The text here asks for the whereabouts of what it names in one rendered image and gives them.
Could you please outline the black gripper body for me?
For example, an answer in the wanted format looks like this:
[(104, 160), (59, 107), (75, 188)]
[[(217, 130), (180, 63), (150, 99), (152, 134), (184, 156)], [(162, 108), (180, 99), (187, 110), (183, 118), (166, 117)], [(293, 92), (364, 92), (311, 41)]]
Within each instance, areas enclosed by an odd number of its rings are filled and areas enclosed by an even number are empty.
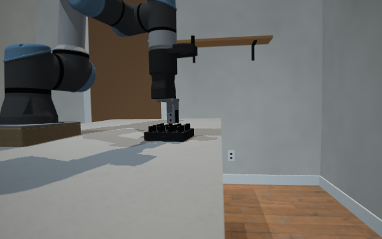
[(191, 36), (191, 43), (177, 44), (177, 34), (174, 31), (155, 30), (148, 34), (148, 41), (149, 74), (152, 76), (151, 98), (176, 99), (177, 58), (198, 55), (195, 36)]

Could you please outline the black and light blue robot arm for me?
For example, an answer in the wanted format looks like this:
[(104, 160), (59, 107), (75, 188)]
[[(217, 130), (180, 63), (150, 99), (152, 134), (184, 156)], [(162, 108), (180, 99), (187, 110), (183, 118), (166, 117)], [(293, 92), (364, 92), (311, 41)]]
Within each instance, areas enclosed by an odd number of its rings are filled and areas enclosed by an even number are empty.
[[(59, 0), (58, 46), (12, 44), (4, 51), (4, 101), (0, 124), (58, 123), (51, 90), (84, 92), (96, 78), (85, 50), (86, 16), (131, 37), (154, 30), (177, 33), (175, 0)], [(117, 30), (118, 29), (118, 30)], [(32, 114), (32, 115), (30, 115)]]

